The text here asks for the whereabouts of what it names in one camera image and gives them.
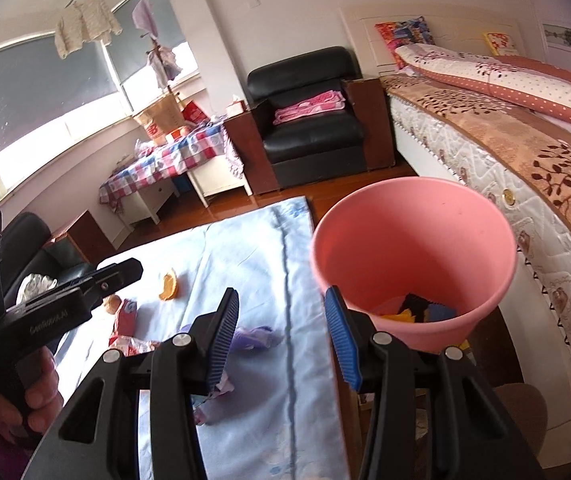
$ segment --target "window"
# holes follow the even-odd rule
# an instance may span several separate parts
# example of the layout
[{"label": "window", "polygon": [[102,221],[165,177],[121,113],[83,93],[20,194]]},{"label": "window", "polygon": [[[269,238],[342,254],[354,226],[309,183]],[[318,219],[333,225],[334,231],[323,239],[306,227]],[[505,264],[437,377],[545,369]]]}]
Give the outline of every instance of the window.
[{"label": "window", "polygon": [[[115,10],[115,16],[124,30],[108,46],[119,82],[135,111],[141,110],[162,94],[152,68],[146,66],[147,53],[152,48],[152,43],[149,38],[142,38],[144,32],[134,27],[132,21],[132,11],[139,1],[141,0],[127,0]],[[175,79],[175,82],[179,81],[197,71],[197,62],[181,32],[170,0],[149,2],[159,30],[159,43],[172,49],[177,56],[177,65],[183,69]]]},{"label": "window", "polygon": [[[115,16],[123,33],[108,47],[86,43],[61,60],[51,34],[0,48],[0,197],[89,135],[130,116],[162,94],[134,27],[140,0],[126,0]],[[150,0],[159,42],[173,49],[183,69],[197,63],[169,0]]]}]

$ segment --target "bed headboard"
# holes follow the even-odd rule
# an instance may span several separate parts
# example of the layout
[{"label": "bed headboard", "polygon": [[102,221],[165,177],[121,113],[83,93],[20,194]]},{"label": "bed headboard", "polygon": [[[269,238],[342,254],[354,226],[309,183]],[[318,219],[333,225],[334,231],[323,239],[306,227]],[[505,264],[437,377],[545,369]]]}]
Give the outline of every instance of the bed headboard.
[{"label": "bed headboard", "polygon": [[489,56],[491,53],[483,33],[503,32],[512,37],[523,56],[527,55],[516,20],[491,10],[446,4],[388,3],[342,7],[341,16],[363,77],[378,77],[396,70],[394,60],[374,25],[418,16],[425,16],[438,46]]}]

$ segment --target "pink trash can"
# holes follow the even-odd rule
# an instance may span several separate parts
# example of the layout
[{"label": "pink trash can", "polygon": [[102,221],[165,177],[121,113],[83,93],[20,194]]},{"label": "pink trash can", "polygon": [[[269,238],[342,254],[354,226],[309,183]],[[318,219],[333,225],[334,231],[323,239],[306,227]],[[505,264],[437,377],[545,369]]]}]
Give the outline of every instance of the pink trash can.
[{"label": "pink trash can", "polygon": [[[312,238],[312,272],[325,293],[409,347],[438,352],[462,343],[507,292],[516,242],[499,209],[448,180],[411,176],[364,187],[337,203]],[[446,321],[404,323],[406,294],[456,309]]]}]

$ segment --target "gray roller shade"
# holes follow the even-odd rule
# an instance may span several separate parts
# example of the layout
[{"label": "gray roller shade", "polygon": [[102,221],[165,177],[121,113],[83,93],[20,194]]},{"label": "gray roller shade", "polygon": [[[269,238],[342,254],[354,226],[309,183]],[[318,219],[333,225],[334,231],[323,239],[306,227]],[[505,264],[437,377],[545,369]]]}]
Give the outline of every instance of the gray roller shade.
[{"label": "gray roller shade", "polygon": [[[141,0],[128,0],[115,10],[115,16],[124,31],[119,36],[112,37],[108,52],[121,82],[146,66],[146,52],[152,48],[149,38],[141,38],[145,32],[134,27],[132,22],[132,11],[139,1]],[[183,43],[186,38],[181,32],[170,0],[150,0],[150,7],[159,30],[159,42],[169,48]]]},{"label": "gray roller shade", "polygon": [[101,47],[60,59],[48,36],[0,51],[0,151],[38,127],[117,91]]}]

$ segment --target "hanging white sweater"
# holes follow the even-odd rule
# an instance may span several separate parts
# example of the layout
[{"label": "hanging white sweater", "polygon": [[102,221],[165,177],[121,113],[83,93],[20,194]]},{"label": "hanging white sweater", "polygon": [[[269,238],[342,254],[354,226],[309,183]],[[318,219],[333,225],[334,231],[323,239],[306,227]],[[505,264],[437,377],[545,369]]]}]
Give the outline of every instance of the hanging white sweater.
[{"label": "hanging white sweater", "polygon": [[66,7],[61,14],[54,32],[54,44],[61,59],[83,43],[101,41],[104,45],[112,42],[111,33],[121,34],[123,28],[112,14],[105,0],[85,0]]}]

